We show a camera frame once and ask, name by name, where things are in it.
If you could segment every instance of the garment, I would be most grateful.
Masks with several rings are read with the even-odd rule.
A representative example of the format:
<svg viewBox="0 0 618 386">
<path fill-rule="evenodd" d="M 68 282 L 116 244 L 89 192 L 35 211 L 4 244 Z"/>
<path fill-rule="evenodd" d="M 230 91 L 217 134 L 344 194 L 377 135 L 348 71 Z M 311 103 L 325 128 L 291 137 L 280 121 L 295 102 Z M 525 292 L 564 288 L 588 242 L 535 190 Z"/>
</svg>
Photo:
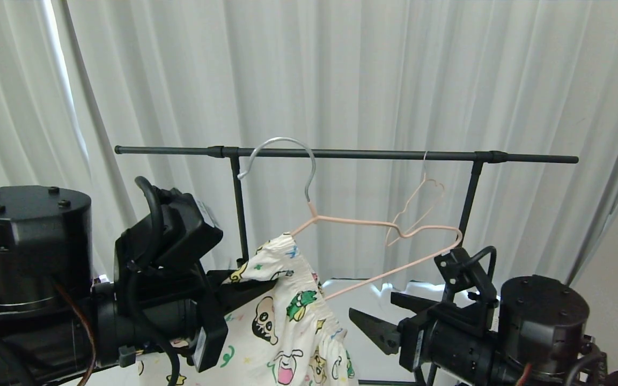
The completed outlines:
<svg viewBox="0 0 618 386">
<path fill-rule="evenodd" d="M 226 315 L 228 336 L 219 364 L 197 373 L 181 359 L 178 385 L 346 386 L 358 384 L 340 327 L 323 299 L 319 277 L 290 234 L 260 246 L 228 283 L 278 279 L 275 287 Z M 140 384 L 170 377 L 164 355 L 138 366 Z"/>
</svg>

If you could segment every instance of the white curtain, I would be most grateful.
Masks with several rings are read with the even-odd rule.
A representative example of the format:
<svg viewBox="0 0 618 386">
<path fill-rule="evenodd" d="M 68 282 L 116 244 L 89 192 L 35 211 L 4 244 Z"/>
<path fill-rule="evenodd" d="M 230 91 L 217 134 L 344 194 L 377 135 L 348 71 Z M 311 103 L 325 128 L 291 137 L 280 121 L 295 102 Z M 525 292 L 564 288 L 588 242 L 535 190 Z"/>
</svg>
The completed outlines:
<svg viewBox="0 0 618 386">
<path fill-rule="evenodd" d="M 213 208 L 225 238 L 209 266 L 240 256 L 230 164 L 116 156 L 115 145 L 253 147 L 284 135 L 322 149 L 580 156 L 577 166 L 484 167 L 465 245 L 498 248 L 496 284 L 565 279 L 611 194 L 618 2 L 53 2 L 72 104 L 41 4 L 0 2 L 0 185 L 92 195 L 98 269 L 111 269 L 113 240 L 147 213 L 137 175 Z M 426 223 L 456 225 L 470 164 L 425 167 L 447 187 Z M 306 159 L 255 162 L 243 181 L 252 248 L 306 220 L 308 169 Z M 319 212 L 388 220 L 422 169 L 321 159 L 311 194 Z M 426 188 L 402 224 L 436 196 Z M 383 229 L 319 224 L 298 242 L 323 278 L 365 278 L 453 235 L 388 249 L 384 238 Z M 432 264 L 392 281 L 409 279 L 439 283 Z"/>
</svg>

